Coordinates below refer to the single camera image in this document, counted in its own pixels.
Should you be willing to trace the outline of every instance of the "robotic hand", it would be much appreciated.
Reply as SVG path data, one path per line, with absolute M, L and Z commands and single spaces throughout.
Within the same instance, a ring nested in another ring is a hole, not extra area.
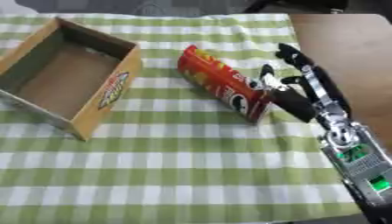
M 302 76 L 281 80 L 300 85 L 325 129 L 318 138 L 342 182 L 371 223 L 392 223 L 392 161 L 368 127 L 354 121 L 343 94 L 327 72 L 292 46 L 279 44 L 279 59 Z

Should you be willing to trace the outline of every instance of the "pringles can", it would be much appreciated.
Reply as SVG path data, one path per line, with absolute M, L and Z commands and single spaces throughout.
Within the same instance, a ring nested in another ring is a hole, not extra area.
M 255 91 L 249 79 L 215 57 L 190 45 L 178 60 L 178 70 L 191 82 L 257 123 L 270 104 L 267 90 Z

